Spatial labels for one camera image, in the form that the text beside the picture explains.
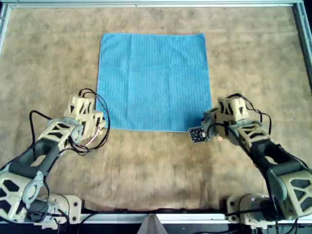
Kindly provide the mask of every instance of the brown carpet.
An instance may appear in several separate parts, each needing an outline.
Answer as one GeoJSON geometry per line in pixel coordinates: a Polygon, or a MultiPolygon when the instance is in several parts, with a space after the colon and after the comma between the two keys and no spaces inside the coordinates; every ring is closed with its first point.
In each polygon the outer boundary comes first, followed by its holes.
{"type": "MultiPolygon", "coordinates": [[[[312,165],[312,96],[287,7],[14,9],[0,57],[1,165],[30,145],[30,110],[59,118],[70,94],[96,88],[106,32],[205,32],[214,104],[243,93],[272,116],[273,139],[312,165]]],[[[37,135],[45,124],[35,118],[37,135]]],[[[266,192],[251,160],[226,140],[121,130],[86,157],[63,156],[48,184],[92,209],[219,208],[229,195],[266,192]]]]}

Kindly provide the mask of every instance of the black wire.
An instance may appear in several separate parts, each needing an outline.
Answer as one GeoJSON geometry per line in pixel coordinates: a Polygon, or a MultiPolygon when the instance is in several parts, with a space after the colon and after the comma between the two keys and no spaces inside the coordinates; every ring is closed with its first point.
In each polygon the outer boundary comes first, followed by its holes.
{"type": "Polygon", "coordinates": [[[32,147],[34,147],[35,143],[36,143],[36,136],[35,136],[35,130],[34,130],[34,124],[33,124],[33,113],[37,114],[37,115],[40,115],[48,120],[51,120],[50,117],[44,115],[43,113],[39,112],[39,111],[36,111],[36,110],[32,110],[31,112],[29,112],[29,123],[30,123],[30,129],[31,129],[31,135],[32,135],[32,138],[33,138],[33,141],[32,141],[32,147]]]}
{"type": "Polygon", "coordinates": [[[26,210],[27,210],[28,212],[33,213],[33,214],[37,214],[37,215],[40,216],[39,219],[37,219],[37,220],[32,220],[34,223],[42,222],[42,221],[45,219],[45,217],[49,214],[48,212],[41,212],[41,211],[47,206],[48,201],[49,201],[49,197],[50,197],[50,189],[49,189],[49,186],[48,186],[48,184],[47,184],[47,182],[46,182],[46,177],[43,178],[43,184],[44,184],[44,186],[45,186],[45,188],[47,189],[47,192],[48,192],[48,196],[47,196],[47,199],[46,199],[46,201],[45,201],[43,207],[42,207],[39,211],[29,210],[29,209],[27,209],[27,208],[25,207],[26,210]]]}
{"type": "Polygon", "coordinates": [[[110,129],[111,129],[111,121],[110,121],[110,116],[109,116],[109,111],[108,111],[107,103],[106,103],[106,101],[104,100],[104,98],[103,98],[101,95],[97,94],[96,92],[94,92],[92,89],[89,89],[89,88],[85,88],[85,89],[80,90],[80,91],[79,91],[79,96],[81,96],[82,91],[84,91],[84,90],[87,90],[88,92],[85,92],[85,93],[82,95],[82,97],[84,98],[86,94],[93,94],[93,95],[95,95],[96,99],[100,102],[100,104],[102,105],[104,111],[105,111],[106,114],[107,114],[108,124],[107,124],[107,130],[106,130],[106,133],[105,133],[103,139],[100,141],[100,143],[99,143],[97,146],[95,146],[95,147],[93,147],[93,148],[87,148],[87,149],[89,149],[89,150],[96,150],[96,149],[101,148],[101,147],[106,143],[106,141],[107,141],[107,139],[108,139],[108,136],[109,136],[109,133],[110,133],[110,129]]]}
{"type": "MultiPolygon", "coordinates": [[[[235,139],[237,140],[239,146],[245,151],[245,153],[250,157],[252,158],[250,152],[248,151],[248,149],[246,148],[246,146],[243,144],[243,142],[241,141],[241,139],[235,134],[235,132],[228,126],[228,125],[225,125],[223,123],[212,123],[208,129],[207,129],[207,137],[209,138],[209,132],[210,132],[210,128],[212,128],[213,126],[222,126],[224,127],[226,130],[228,130],[229,132],[232,133],[232,135],[235,137],[235,139]]],[[[268,188],[268,192],[269,192],[269,197],[270,197],[270,200],[273,202],[273,205],[274,205],[274,210],[275,210],[275,215],[278,214],[278,210],[277,210],[277,207],[276,207],[276,203],[275,203],[275,200],[272,196],[272,192],[271,192],[271,188],[270,188],[270,184],[266,178],[265,175],[263,175],[265,181],[266,181],[266,185],[267,185],[267,188],[268,188]]]]}
{"type": "Polygon", "coordinates": [[[279,234],[279,227],[278,227],[277,221],[275,221],[275,232],[276,232],[276,234],[279,234]]]}
{"type": "Polygon", "coordinates": [[[66,218],[66,229],[65,229],[65,234],[66,233],[71,233],[71,226],[70,226],[70,219],[69,216],[67,214],[65,214],[62,210],[58,209],[58,212],[60,212],[65,218],[66,218]]]}
{"type": "Polygon", "coordinates": [[[250,209],[250,210],[228,213],[228,214],[225,214],[225,216],[240,215],[240,214],[246,214],[246,213],[256,213],[256,212],[262,212],[262,211],[263,209],[250,209]]]}
{"type": "Polygon", "coordinates": [[[269,135],[271,134],[271,131],[272,131],[272,119],[271,119],[271,117],[270,117],[268,114],[266,114],[266,113],[264,113],[264,112],[261,112],[261,111],[258,110],[258,109],[255,109],[255,108],[254,108],[254,105],[252,104],[252,102],[249,101],[245,96],[243,96],[243,95],[240,94],[240,93],[236,93],[236,94],[232,94],[232,95],[227,96],[227,98],[232,98],[232,97],[240,97],[240,98],[243,98],[243,99],[246,101],[246,108],[247,108],[247,110],[254,111],[254,112],[256,112],[257,114],[260,115],[260,122],[262,122],[262,115],[267,116],[267,117],[269,118],[269,135]]]}
{"type": "Polygon", "coordinates": [[[296,233],[297,233],[297,228],[298,228],[297,223],[298,223],[298,219],[296,219],[296,220],[294,221],[292,227],[291,227],[291,228],[289,229],[289,231],[286,232],[285,234],[290,234],[290,233],[293,231],[294,228],[295,228],[294,234],[296,234],[296,233]]]}
{"type": "Polygon", "coordinates": [[[224,232],[197,232],[197,233],[193,233],[193,234],[231,234],[231,233],[235,233],[235,232],[238,232],[238,230],[224,231],[224,232]]]}

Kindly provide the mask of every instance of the black cable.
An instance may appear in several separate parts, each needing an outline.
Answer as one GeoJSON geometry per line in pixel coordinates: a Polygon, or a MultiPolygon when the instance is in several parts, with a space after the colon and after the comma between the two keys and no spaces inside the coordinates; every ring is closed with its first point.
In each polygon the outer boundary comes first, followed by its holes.
{"type": "Polygon", "coordinates": [[[197,233],[193,233],[193,234],[231,234],[231,233],[235,233],[235,232],[238,232],[238,230],[224,231],[224,232],[197,232],[197,233]]]}
{"type": "Polygon", "coordinates": [[[240,214],[246,214],[246,213],[256,213],[256,212],[262,212],[262,211],[263,209],[250,209],[250,210],[228,213],[228,214],[225,214],[225,216],[240,215],[240,214]]]}
{"type": "Polygon", "coordinates": [[[30,212],[30,213],[32,213],[32,214],[37,214],[37,215],[40,216],[39,219],[37,219],[37,220],[32,220],[34,223],[42,222],[42,221],[45,219],[45,217],[46,217],[47,215],[49,215],[48,212],[41,212],[41,211],[47,206],[48,201],[49,201],[49,197],[50,197],[50,189],[49,189],[49,186],[48,186],[48,184],[47,184],[47,182],[46,182],[46,177],[43,178],[43,184],[44,184],[44,186],[45,186],[45,188],[47,189],[47,192],[48,192],[48,196],[47,196],[47,199],[46,199],[46,201],[45,201],[43,207],[42,207],[39,211],[29,210],[29,209],[27,209],[27,208],[25,207],[25,209],[26,209],[28,212],[30,212]]]}
{"type": "Polygon", "coordinates": [[[286,232],[285,234],[291,234],[291,232],[293,231],[293,229],[295,228],[295,232],[294,232],[294,234],[296,234],[297,233],[297,223],[298,223],[298,219],[296,219],[295,221],[294,221],[294,223],[293,223],[293,225],[292,225],[292,227],[289,229],[289,231],[288,232],[286,232]]]}
{"type": "Polygon", "coordinates": [[[29,112],[29,123],[30,123],[30,129],[31,129],[31,135],[32,135],[32,147],[35,145],[36,143],[36,136],[35,136],[35,130],[34,130],[34,124],[33,124],[33,113],[40,115],[44,118],[46,118],[47,120],[51,120],[50,117],[44,115],[43,113],[36,111],[36,110],[32,110],[31,112],[29,112]]]}
{"type": "Polygon", "coordinates": [[[243,98],[246,101],[246,108],[247,108],[247,110],[254,111],[254,112],[256,112],[257,114],[260,115],[260,122],[262,122],[262,115],[267,116],[269,118],[269,131],[268,132],[269,132],[269,135],[271,134],[271,131],[272,131],[272,119],[271,119],[271,117],[268,114],[266,114],[264,112],[261,112],[260,110],[254,108],[254,105],[252,104],[252,102],[250,100],[248,100],[245,96],[243,96],[240,93],[236,93],[236,94],[232,94],[232,95],[227,96],[227,98],[232,98],[232,97],[243,98]]]}
{"type": "Polygon", "coordinates": [[[106,103],[106,101],[104,100],[104,98],[101,95],[97,94],[96,92],[94,92],[91,89],[85,89],[85,90],[89,90],[89,92],[85,92],[82,95],[82,97],[85,97],[86,94],[93,94],[93,95],[95,95],[96,99],[98,99],[98,101],[100,102],[100,104],[102,105],[103,109],[105,110],[105,112],[107,114],[108,124],[107,124],[107,131],[105,133],[105,136],[103,137],[102,141],[96,147],[90,148],[90,150],[98,149],[98,148],[102,147],[105,144],[105,142],[107,141],[108,135],[109,135],[109,132],[110,132],[110,129],[111,129],[111,121],[110,121],[109,111],[108,111],[107,103],[106,103]]]}
{"type": "Polygon", "coordinates": [[[67,214],[65,214],[62,210],[60,210],[60,209],[58,209],[58,212],[60,212],[65,218],[66,218],[66,228],[65,228],[65,234],[66,233],[71,233],[71,226],[70,226],[70,219],[69,219],[69,216],[67,215],[67,214]]]}
{"type": "Polygon", "coordinates": [[[275,232],[276,232],[276,234],[279,234],[279,227],[278,227],[277,221],[275,221],[275,232]]]}

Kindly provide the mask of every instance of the circuit board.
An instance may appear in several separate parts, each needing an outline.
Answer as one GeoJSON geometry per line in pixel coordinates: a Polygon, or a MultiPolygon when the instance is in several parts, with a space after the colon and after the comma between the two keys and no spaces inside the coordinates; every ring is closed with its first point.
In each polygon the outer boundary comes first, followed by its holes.
{"type": "Polygon", "coordinates": [[[207,134],[204,132],[203,127],[190,128],[189,133],[193,143],[204,142],[208,140],[207,134]]]}

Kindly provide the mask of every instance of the microfiber towel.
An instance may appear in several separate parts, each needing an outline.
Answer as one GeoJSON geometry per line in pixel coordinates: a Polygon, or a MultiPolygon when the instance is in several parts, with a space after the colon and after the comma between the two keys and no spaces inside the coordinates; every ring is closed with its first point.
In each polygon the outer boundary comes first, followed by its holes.
{"type": "Polygon", "coordinates": [[[186,132],[199,126],[212,106],[204,34],[104,34],[97,92],[112,128],[186,132]]]}

